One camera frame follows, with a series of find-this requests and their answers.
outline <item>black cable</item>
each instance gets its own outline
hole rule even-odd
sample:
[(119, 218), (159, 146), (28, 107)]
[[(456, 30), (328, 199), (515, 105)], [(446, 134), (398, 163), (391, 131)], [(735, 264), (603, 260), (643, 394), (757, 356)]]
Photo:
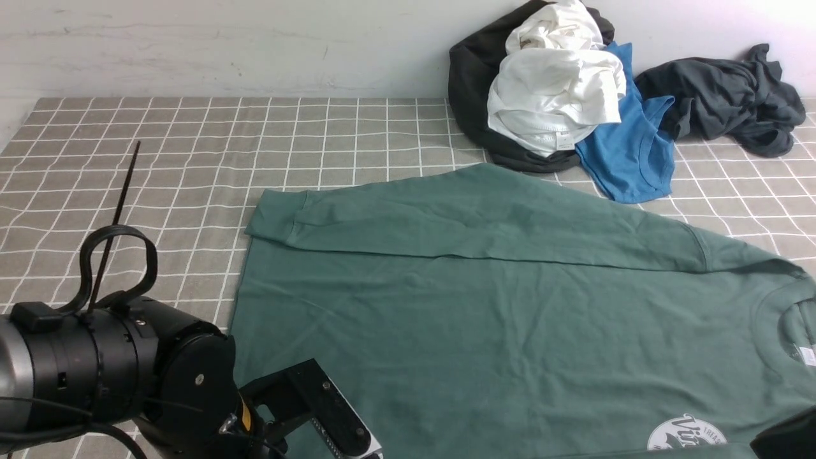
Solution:
[[(131, 165), (127, 168), (125, 175), (125, 182), (122, 184), (122, 191), (119, 192), (119, 202), (116, 203), (116, 211), (113, 213), (112, 225), (119, 224), (119, 218), (122, 216), (122, 209), (125, 207), (125, 197), (127, 196), (127, 189), (131, 187), (131, 178), (133, 177), (133, 169), (136, 167), (136, 156), (139, 155), (139, 148), (142, 146), (142, 141), (136, 142), (136, 147), (133, 150), (133, 157), (131, 158)], [(102, 276), (104, 269), (108, 264), (108, 256), (110, 255), (110, 248), (113, 246), (113, 239), (108, 239), (104, 244), (104, 252), (102, 252), (102, 260), (100, 261), (100, 268), (96, 272), (96, 280), (94, 282), (94, 289), (91, 292), (91, 300), (88, 302), (88, 312), (91, 312), (96, 307), (96, 296), (99, 295), (100, 285), (102, 285)]]
[(130, 435), (126, 434), (122, 429), (107, 424), (91, 423), (88, 425), (88, 431), (113, 437), (118, 440), (119, 443), (125, 445), (125, 448), (133, 454), (135, 459), (148, 459), (147, 454), (144, 454), (144, 450), (139, 446), (136, 440), (132, 439)]
[(233, 437), (241, 437), (243, 439), (249, 439), (254, 442), (258, 442), (263, 444), (265, 447), (269, 448), (271, 451), (274, 451), (275, 454), (279, 456), (279, 459), (289, 459), (280, 449), (278, 449), (275, 445), (271, 444), (270, 442), (262, 439), (260, 437), (253, 437), (252, 435), (247, 434), (239, 434), (238, 432), (227, 432), (226, 435), (232, 435)]
[(77, 414), (81, 414), (89, 419), (94, 416), (94, 413), (83, 410), (81, 408), (72, 407), (71, 405), (66, 405), (64, 403), (52, 402), (50, 400), (45, 399), (34, 399), (30, 397), (0, 397), (0, 401), (7, 401), (7, 402), (28, 402), (35, 405), (46, 405), (52, 408), (59, 408), (64, 411), (75, 412)]
[[(75, 412), (88, 417), (89, 419), (93, 417), (92, 412), (72, 407), (71, 405), (66, 405), (64, 403), (52, 402), (50, 400), (29, 397), (0, 397), (0, 401), (35, 403), (53, 408), (59, 408), (65, 411)], [(135, 459), (148, 459), (142, 448), (130, 437), (130, 435), (116, 427), (108, 426), (107, 424), (97, 424), (94, 422), (87, 425), (80, 424), (76, 426), (60, 427), (59, 429), (40, 430), (39, 432), (25, 432), (21, 434), (14, 432), (0, 432), (0, 443), (44, 443), (47, 441), (77, 437), (87, 432), (96, 432), (98, 434), (109, 435), (118, 440), (121, 444), (125, 445), (125, 448), (127, 448), (127, 450), (133, 454)]]
[(0, 443), (45, 443), (59, 439), (71, 439), (86, 432), (85, 425), (60, 427), (59, 429), (40, 430), (39, 432), (0, 432)]

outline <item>white grid lines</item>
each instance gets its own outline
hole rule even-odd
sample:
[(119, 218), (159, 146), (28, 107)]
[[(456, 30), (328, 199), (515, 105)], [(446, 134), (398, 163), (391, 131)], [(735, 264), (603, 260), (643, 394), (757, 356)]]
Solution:
[[(58, 305), (73, 296), (79, 244), (109, 223), (133, 140), (143, 141), (131, 185), (138, 191), (129, 193), (122, 221), (157, 244), (159, 279), (149, 295), (224, 331), (246, 255), (244, 226), (263, 189), (334, 189), (487, 160), (456, 129), (443, 99), (47, 102), (39, 106), (53, 109), (31, 119), (48, 122), (26, 124), (0, 154), (4, 311), (14, 301)], [(765, 241), (766, 250), (816, 273), (813, 116), (810, 127), (795, 130), (796, 152), (781, 159), (746, 155), (727, 139), (682, 141), (674, 194), (638, 207)], [(580, 167), (541, 178), (601, 194)], [(106, 287), (130, 287), (143, 274), (144, 249), (132, 239), (116, 242)], [(74, 440), (56, 459), (81, 459), (98, 441)]]

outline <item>clothing label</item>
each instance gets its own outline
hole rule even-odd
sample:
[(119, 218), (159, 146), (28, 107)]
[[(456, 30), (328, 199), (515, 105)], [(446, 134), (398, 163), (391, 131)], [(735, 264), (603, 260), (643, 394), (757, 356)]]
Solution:
[(563, 151), (568, 149), (575, 149), (575, 142), (572, 141), (572, 135), (569, 132), (556, 132), (556, 150)]
[(649, 436), (646, 449), (682, 449), (724, 443), (728, 442), (719, 429), (686, 413), (658, 426)]
[(800, 347), (799, 353), (802, 354), (802, 361), (805, 365), (816, 367), (816, 352), (809, 347)]

